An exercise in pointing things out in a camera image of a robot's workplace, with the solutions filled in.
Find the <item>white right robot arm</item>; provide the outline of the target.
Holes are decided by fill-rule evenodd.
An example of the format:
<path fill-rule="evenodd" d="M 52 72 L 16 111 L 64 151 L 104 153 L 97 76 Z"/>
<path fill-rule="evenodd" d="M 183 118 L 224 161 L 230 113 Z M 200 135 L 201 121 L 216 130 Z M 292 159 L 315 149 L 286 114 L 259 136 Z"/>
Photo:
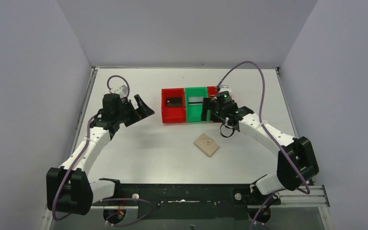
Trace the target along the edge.
<path fill-rule="evenodd" d="M 280 190 L 298 190 L 319 173 L 308 138 L 281 132 L 263 121 L 252 109 L 239 107 L 228 91 L 203 99 L 202 121 L 207 119 L 207 114 L 211 115 L 212 121 L 252 137 L 276 157 L 275 172 L 252 183 L 250 197 L 254 203 L 261 205 L 269 199 L 269 194 Z"/>

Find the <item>silver credit card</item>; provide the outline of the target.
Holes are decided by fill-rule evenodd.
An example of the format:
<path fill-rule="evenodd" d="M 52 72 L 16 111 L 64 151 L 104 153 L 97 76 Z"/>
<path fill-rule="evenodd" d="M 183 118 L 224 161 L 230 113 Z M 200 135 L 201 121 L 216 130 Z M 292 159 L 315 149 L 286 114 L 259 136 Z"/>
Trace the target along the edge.
<path fill-rule="evenodd" d="M 188 104 L 202 104 L 203 97 L 188 97 Z"/>

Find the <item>aluminium rail frame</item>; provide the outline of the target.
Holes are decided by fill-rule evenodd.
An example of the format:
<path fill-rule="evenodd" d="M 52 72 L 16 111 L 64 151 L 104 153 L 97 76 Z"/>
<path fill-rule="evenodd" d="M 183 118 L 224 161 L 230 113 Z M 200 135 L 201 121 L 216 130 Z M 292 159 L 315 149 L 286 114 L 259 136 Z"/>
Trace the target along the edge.
<path fill-rule="evenodd" d="M 310 186 L 310 194 L 304 194 L 301 191 L 281 191 L 280 204 L 276 208 L 285 207 L 329 207 L 330 202 L 325 190 L 325 186 Z"/>

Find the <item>green middle bin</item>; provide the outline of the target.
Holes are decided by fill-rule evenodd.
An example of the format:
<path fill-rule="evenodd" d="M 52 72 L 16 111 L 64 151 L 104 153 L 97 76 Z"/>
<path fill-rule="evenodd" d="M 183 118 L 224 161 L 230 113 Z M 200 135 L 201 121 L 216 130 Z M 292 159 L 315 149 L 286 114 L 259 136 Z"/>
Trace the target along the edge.
<path fill-rule="evenodd" d="M 187 87 L 184 89 L 186 104 L 186 122 L 201 122 L 202 104 L 188 104 L 188 97 L 207 98 L 207 87 Z"/>

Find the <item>right red bin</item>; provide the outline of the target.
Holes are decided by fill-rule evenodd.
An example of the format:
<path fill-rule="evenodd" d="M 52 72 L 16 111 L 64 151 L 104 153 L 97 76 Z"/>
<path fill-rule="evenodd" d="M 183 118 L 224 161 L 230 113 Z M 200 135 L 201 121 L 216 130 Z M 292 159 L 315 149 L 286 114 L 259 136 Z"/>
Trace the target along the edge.
<path fill-rule="evenodd" d="M 214 98 L 219 90 L 215 86 L 207 86 L 208 98 Z"/>

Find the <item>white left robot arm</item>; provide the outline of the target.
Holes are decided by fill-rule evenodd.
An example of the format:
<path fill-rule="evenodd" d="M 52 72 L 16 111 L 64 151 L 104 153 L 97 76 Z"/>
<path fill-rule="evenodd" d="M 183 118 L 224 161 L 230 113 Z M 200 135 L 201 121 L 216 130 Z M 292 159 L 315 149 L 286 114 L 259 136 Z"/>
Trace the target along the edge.
<path fill-rule="evenodd" d="M 58 168 L 50 168 L 46 174 L 47 208 L 53 215 L 86 215 L 92 204 L 102 200 L 115 205 L 123 197 L 120 181 L 101 178 L 89 181 L 88 174 L 101 151 L 113 139 L 121 124 L 128 127 L 154 115 L 141 97 L 136 94 L 135 108 L 129 99 L 117 93 L 103 96 L 102 108 L 89 119 L 87 135 L 70 157 Z"/>

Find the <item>red bin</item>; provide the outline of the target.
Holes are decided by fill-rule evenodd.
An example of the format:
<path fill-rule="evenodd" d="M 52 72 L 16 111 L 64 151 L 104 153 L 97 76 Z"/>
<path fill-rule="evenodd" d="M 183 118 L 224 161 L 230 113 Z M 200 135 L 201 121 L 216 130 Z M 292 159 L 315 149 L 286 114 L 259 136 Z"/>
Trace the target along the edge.
<path fill-rule="evenodd" d="M 184 88 L 161 90 L 161 117 L 164 124 L 186 122 Z"/>
<path fill-rule="evenodd" d="M 208 98 L 214 98 L 219 90 L 215 86 L 207 86 Z"/>

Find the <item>black credit card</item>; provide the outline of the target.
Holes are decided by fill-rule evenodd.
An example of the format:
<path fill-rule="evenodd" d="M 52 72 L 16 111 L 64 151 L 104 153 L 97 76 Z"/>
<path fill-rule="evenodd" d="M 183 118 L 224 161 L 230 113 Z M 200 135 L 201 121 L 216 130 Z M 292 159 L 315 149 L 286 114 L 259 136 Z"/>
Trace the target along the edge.
<path fill-rule="evenodd" d="M 183 101 L 181 97 L 169 97 L 165 100 L 166 107 L 182 107 Z"/>

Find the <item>left red bin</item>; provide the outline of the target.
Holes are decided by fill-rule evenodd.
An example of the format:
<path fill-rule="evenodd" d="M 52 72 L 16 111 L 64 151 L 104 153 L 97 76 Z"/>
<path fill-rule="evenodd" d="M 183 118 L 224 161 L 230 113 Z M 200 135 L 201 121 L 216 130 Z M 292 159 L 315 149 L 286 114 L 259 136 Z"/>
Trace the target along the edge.
<path fill-rule="evenodd" d="M 161 117 L 164 124 L 186 122 L 184 88 L 161 90 Z"/>

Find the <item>beige card holder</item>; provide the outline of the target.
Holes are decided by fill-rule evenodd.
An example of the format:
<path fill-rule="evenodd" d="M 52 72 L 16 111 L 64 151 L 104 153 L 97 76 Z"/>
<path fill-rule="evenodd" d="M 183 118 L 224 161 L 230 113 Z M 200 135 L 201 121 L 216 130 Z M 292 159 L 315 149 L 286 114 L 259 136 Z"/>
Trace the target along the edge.
<path fill-rule="evenodd" d="M 194 145 L 208 157 L 211 157 L 219 149 L 219 144 L 205 133 L 202 133 L 194 141 Z"/>

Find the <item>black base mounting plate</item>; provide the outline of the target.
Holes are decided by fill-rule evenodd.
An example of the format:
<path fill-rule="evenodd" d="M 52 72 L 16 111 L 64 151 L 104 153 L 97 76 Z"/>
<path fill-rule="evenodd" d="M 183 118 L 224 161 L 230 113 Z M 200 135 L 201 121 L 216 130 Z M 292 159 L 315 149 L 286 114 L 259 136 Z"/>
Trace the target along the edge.
<path fill-rule="evenodd" d="M 279 205 L 279 196 L 262 195 L 248 184 L 121 184 L 107 202 L 103 218 L 118 226 L 143 217 L 150 219 L 248 220 L 266 223 L 270 207 Z"/>

